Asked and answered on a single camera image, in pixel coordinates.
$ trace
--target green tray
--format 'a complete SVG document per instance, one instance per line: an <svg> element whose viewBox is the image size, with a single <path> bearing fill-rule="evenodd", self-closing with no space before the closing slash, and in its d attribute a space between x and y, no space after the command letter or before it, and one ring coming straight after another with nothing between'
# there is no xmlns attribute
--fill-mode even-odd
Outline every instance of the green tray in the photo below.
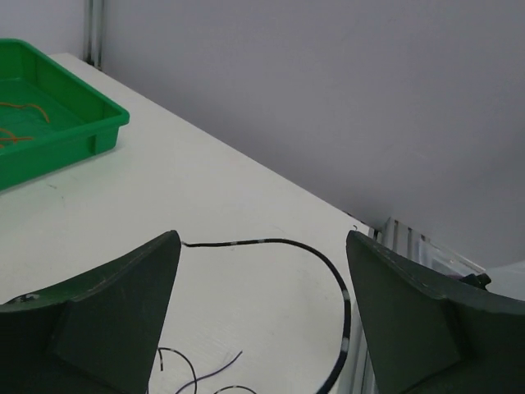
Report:
<svg viewBox="0 0 525 394"><path fill-rule="evenodd" d="M112 149L130 114L35 47L0 39L0 190ZM9 138L5 131L0 138Z"/></svg>

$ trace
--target gray wall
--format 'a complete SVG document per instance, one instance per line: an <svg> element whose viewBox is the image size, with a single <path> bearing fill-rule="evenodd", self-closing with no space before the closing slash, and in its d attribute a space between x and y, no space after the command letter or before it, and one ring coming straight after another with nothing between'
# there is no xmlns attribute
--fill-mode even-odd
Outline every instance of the gray wall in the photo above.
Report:
<svg viewBox="0 0 525 394"><path fill-rule="evenodd" d="M28 41L45 53L82 54L83 0L4 0L0 37Z"/></svg>
<svg viewBox="0 0 525 394"><path fill-rule="evenodd" d="M108 6L109 75L368 224L525 258L524 2Z"/></svg>

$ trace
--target white table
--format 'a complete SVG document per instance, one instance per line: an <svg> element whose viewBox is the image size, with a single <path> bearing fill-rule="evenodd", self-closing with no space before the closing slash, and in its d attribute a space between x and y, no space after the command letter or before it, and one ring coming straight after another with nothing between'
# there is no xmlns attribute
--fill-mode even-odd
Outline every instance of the white table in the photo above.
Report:
<svg viewBox="0 0 525 394"><path fill-rule="evenodd" d="M325 253L347 280L345 237L368 228L69 54L53 58L130 112L110 153L0 194L0 302L121 256L169 229L188 242L285 237ZM199 394L244 384L314 393L340 349L342 301L322 262L288 245L183 249L161 346L198 375L239 350ZM152 394L191 378L166 355ZM231 390L228 394L240 391Z"/></svg>

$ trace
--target black cable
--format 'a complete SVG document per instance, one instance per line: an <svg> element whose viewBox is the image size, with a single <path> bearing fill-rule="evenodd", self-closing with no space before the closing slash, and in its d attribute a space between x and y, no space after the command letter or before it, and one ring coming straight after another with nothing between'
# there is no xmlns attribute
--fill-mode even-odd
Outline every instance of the black cable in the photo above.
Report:
<svg viewBox="0 0 525 394"><path fill-rule="evenodd" d="M252 390L251 388L249 387L246 387L246 386L239 386L239 385L234 385L234 386L226 386L226 387L223 387L219 390L217 390L216 392L214 392L213 394L218 394L219 392L225 392L226 390L230 390L232 388L240 388L241 390L245 390L247 392L251 392L252 394L257 394L254 390Z"/></svg>
<svg viewBox="0 0 525 394"><path fill-rule="evenodd" d="M185 360L185 362L188 363L189 367L191 368L191 373L194 375L194 380L191 382L191 384L195 385L194 394L197 394L197 374L195 373L195 368L191 364L191 361L188 360L188 357L186 357L185 355L180 353L178 350L175 350L175 349L172 349L172 348L169 348L169 347L159 347L159 348L157 348L158 356L161 359L161 371L164 370L164 360L162 359L162 350L172 351L173 353L175 353L175 354L179 355L180 357L182 357Z"/></svg>
<svg viewBox="0 0 525 394"><path fill-rule="evenodd" d="M303 250L307 250L308 252L315 254L319 259L322 260L322 262L328 267L328 269L330 269L332 275L335 277L337 281L337 284L339 285L341 294L343 296L344 309L345 309L345 319L343 322L343 337L341 339L340 353L339 353L339 356L337 357L334 367L332 368L332 371L328 375L328 378L326 378L321 388L317 390L317 394L328 394L328 392L336 384L337 378L339 377L341 370L345 366L345 361L348 356L348 349L349 349L349 344L350 344L350 319L351 319L351 309L352 309L351 304L350 304L350 294L346 287L345 281L339 274L339 271L337 271L336 266L323 253L314 249L312 246L308 246L301 242L287 240L284 238L267 238L267 239L261 239L261 240L200 243L200 244L187 244L184 241L182 242L182 245L188 248L221 248L221 247L227 247L227 246L256 245L256 244L286 244L286 245L292 245L292 246L298 247Z"/></svg>
<svg viewBox="0 0 525 394"><path fill-rule="evenodd" d="M179 390L177 390L175 394L180 394L185 388L187 388L188 386L191 386L194 382L200 382L201 380L211 378L212 376L215 376L215 375L217 375L218 373L221 373L221 372L224 371L225 369L231 367L231 365L232 365L234 362L236 362L237 359L238 359L238 358L240 357L240 355L242 355L242 354L243 354L243 351L241 350L241 351L239 352L239 354L236 355L235 358L234 358L232 361L230 361L230 362L229 362L228 364L226 364L225 366L219 368L217 371L215 371L215 372L211 372L211 373L208 373L207 375L203 375L203 376L197 378L195 381L192 380L191 382L187 382L184 386L182 386Z"/></svg>

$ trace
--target purple wire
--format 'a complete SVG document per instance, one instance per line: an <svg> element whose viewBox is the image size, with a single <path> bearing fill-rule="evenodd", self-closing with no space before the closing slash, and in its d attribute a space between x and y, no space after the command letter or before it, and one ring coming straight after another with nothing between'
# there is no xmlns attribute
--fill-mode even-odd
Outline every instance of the purple wire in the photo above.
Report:
<svg viewBox="0 0 525 394"><path fill-rule="evenodd" d="M215 371L215 372L211 372L211 373L209 373L209 374L207 374L207 375L203 375L203 376L201 376L201 377L199 377L199 378L197 378L197 379L194 379L194 380L192 380L192 381L190 381L190 382L187 382L184 386L182 386L179 390L177 390L175 394L180 394L185 388L191 386L191 385L194 384L194 383L195 383L195 385L196 385L197 382L200 382L201 380L204 380L204 379L207 379L207 378L211 378L212 376L215 376L215 375L217 375L218 373L221 373L221 372L224 371L225 369L231 367L231 365L232 365L234 362L236 362L237 359L238 359L238 358L240 357L240 355L242 355L242 354L243 354L243 351L241 350L241 351L239 352L239 354L236 355L235 358L234 358L232 361L230 361L228 364L226 364L225 366L221 367L221 368L218 369L217 371Z"/></svg>

